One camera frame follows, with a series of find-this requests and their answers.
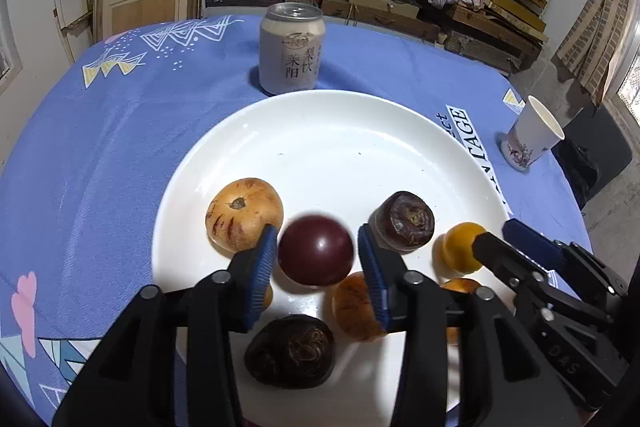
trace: paper cup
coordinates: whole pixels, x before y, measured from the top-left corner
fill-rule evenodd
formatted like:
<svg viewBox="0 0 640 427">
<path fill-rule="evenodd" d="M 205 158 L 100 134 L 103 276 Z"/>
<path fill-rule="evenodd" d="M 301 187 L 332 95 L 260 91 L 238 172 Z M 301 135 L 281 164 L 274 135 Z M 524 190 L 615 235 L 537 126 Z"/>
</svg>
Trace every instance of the paper cup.
<svg viewBox="0 0 640 427">
<path fill-rule="evenodd" d="M 564 140 L 562 127 L 551 112 L 533 96 L 500 143 L 500 151 L 509 165 L 526 170 L 542 153 Z"/>
</svg>

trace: checkered curtain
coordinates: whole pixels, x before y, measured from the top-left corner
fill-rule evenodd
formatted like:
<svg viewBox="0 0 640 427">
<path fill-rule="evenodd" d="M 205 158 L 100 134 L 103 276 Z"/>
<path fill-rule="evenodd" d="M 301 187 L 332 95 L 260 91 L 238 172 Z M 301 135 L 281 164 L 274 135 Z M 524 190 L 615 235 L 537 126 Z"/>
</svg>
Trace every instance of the checkered curtain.
<svg viewBox="0 0 640 427">
<path fill-rule="evenodd" d="M 609 62 L 622 38 L 628 4 L 629 0 L 588 0 L 556 52 L 596 106 L 604 97 Z"/>
</svg>

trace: blue tablecloth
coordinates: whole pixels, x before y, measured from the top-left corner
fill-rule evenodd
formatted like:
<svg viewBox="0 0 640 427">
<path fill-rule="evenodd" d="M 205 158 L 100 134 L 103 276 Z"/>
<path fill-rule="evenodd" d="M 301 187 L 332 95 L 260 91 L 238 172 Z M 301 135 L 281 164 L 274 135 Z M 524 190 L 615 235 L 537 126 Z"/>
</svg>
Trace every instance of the blue tablecloth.
<svg viewBox="0 0 640 427">
<path fill-rule="evenodd" d="M 259 22 L 166 23 L 100 42 L 23 131 L 0 177 L 0 360 L 45 421 L 100 336 L 152 281 L 156 210 L 182 157 L 223 118 L 265 97 Z M 551 153 L 526 173 L 502 158 L 497 134 L 516 114 L 502 102 L 510 84 L 492 68 L 329 24 L 318 87 L 388 98 L 436 123 L 446 105 L 464 109 L 513 214 L 590 249 Z"/>
</svg>

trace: dark red ball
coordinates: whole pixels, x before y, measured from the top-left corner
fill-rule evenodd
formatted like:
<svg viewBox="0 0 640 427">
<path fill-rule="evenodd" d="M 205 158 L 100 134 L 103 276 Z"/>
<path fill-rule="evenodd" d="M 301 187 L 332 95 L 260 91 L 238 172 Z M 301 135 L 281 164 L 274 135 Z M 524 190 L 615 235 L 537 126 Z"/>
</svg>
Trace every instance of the dark red ball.
<svg viewBox="0 0 640 427">
<path fill-rule="evenodd" d="M 337 284 L 353 266 L 351 235 L 330 217 L 300 217 L 282 234 L 278 263 L 285 275 L 299 284 Z"/>
</svg>

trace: can logo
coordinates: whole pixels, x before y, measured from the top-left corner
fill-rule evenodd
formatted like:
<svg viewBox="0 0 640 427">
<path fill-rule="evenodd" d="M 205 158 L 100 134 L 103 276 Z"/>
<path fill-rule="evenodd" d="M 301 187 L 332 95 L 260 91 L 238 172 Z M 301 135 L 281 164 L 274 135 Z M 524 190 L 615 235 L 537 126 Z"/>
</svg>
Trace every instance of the can logo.
<svg viewBox="0 0 640 427">
<path fill-rule="evenodd" d="M 304 33 L 290 33 L 282 39 L 282 44 L 290 50 L 301 50 L 309 44 L 309 37 Z"/>
</svg>

